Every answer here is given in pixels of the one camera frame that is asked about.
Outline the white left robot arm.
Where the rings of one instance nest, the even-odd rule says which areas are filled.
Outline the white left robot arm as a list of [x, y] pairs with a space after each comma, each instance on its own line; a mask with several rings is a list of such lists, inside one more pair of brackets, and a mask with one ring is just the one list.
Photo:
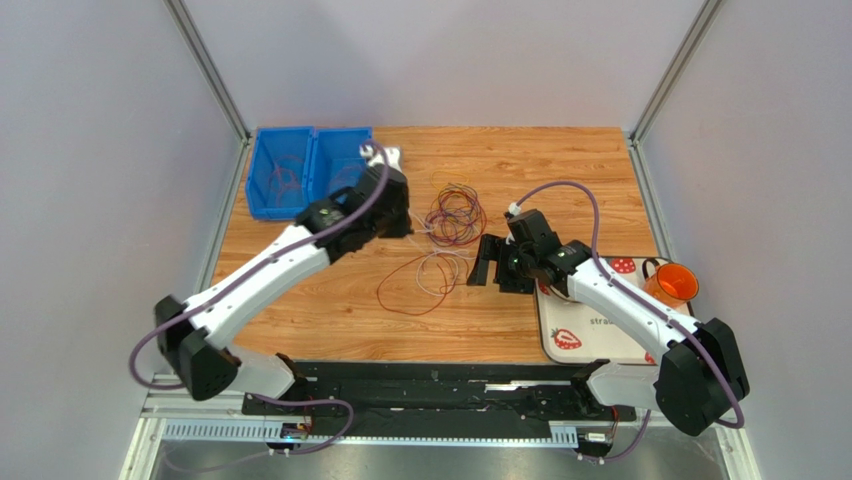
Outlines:
[[265, 250], [209, 289], [181, 301], [157, 302], [157, 347], [196, 401], [227, 390], [271, 398], [299, 381], [284, 354], [264, 355], [233, 344], [257, 314], [292, 289], [375, 238], [412, 232], [409, 189], [400, 167], [369, 166], [357, 184], [315, 201]]

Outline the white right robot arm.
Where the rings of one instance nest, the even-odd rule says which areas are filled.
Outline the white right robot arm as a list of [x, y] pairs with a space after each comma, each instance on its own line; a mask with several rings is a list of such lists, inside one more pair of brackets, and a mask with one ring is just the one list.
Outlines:
[[625, 282], [590, 246], [562, 242], [536, 209], [506, 219], [508, 237], [481, 237], [468, 285], [485, 285], [494, 265], [504, 293], [551, 287], [601, 314], [653, 359], [592, 362], [577, 378], [583, 398], [658, 411], [690, 436], [722, 423], [728, 412], [741, 415], [750, 384], [729, 325], [718, 318], [701, 322]]

